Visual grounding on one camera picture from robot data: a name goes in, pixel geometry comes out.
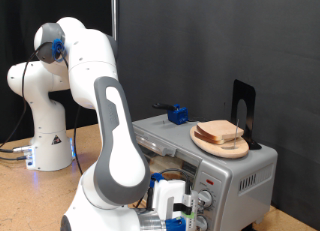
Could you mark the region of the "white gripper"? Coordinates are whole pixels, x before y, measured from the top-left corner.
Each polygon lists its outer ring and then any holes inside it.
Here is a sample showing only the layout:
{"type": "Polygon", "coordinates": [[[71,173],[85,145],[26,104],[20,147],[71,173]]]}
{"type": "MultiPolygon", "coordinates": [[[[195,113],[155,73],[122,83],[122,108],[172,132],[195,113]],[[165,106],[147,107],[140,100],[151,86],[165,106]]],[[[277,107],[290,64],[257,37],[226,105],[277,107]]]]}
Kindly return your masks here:
{"type": "Polygon", "coordinates": [[[155,183],[153,208],[160,219],[173,219],[182,215],[174,211],[173,206],[183,201],[185,182],[183,180],[160,180],[155,183]]]}

